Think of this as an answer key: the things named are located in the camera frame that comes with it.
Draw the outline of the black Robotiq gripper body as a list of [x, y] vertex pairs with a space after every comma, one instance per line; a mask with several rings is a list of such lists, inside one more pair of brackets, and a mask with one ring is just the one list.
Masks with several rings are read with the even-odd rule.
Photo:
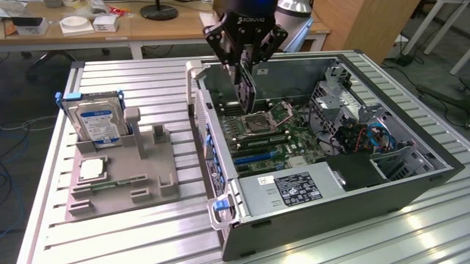
[[230, 51], [260, 43], [275, 25], [275, 1], [222, 1], [222, 28]]

